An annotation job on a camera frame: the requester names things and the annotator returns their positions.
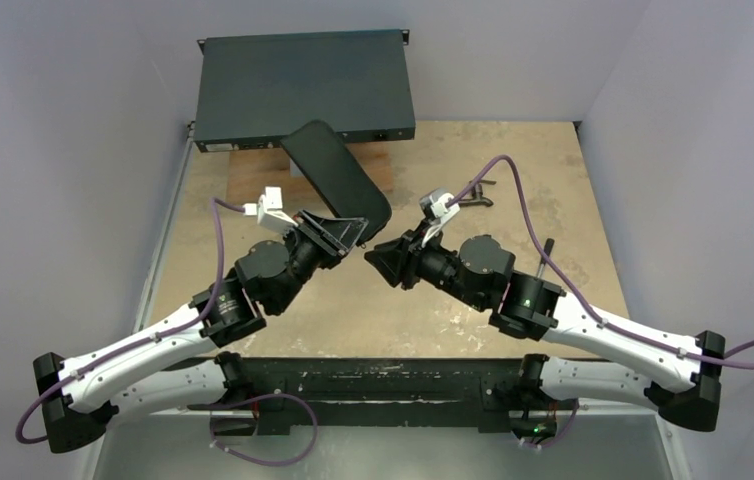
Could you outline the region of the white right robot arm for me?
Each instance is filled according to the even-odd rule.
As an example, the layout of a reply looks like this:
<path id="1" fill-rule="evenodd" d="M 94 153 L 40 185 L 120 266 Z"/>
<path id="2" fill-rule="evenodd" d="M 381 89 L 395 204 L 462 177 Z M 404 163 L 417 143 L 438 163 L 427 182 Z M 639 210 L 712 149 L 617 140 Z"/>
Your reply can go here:
<path id="1" fill-rule="evenodd" d="M 710 331 L 680 335 L 638 324 L 593 306 L 552 282 L 518 271 L 515 256 L 489 235 L 457 250 L 440 237 L 408 230 L 364 255 L 391 286 L 426 282 L 466 306 L 489 314 L 500 333 L 561 344 L 600 357 L 599 365 L 546 355 L 526 356 L 514 381 L 529 407 L 585 397 L 639 405 L 678 427 L 716 429 L 721 402 L 724 338 Z"/>

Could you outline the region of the black zippered tool case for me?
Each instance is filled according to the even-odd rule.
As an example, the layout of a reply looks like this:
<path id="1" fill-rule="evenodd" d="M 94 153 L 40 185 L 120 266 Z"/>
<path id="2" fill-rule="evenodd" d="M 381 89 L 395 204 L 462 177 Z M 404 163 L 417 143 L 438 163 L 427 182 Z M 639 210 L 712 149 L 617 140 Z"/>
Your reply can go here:
<path id="1" fill-rule="evenodd" d="M 309 121 L 279 144 L 335 217 L 367 221 L 359 244 L 385 228 L 392 216 L 387 197 L 327 122 Z"/>

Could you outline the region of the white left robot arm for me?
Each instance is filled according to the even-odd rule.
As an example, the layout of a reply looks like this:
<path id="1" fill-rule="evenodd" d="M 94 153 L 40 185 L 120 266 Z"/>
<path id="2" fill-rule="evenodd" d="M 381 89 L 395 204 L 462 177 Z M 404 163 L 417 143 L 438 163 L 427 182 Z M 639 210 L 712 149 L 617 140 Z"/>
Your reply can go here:
<path id="1" fill-rule="evenodd" d="M 284 313 L 317 271 L 336 267 L 387 220 L 356 209 L 336 210 L 330 218 L 304 210 L 258 214 L 258 224 L 278 239 L 255 243 L 232 267 L 219 259 L 213 283 L 161 321 L 87 354 L 48 352 L 34 359 L 38 398 L 18 421 L 17 441 L 32 443 L 24 428 L 35 412 L 45 429 L 41 441 L 63 454 L 135 414 L 219 402 L 242 407 L 251 395 L 247 377 L 216 360 L 187 371 L 176 364 L 265 328 L 268 317 Z"/>

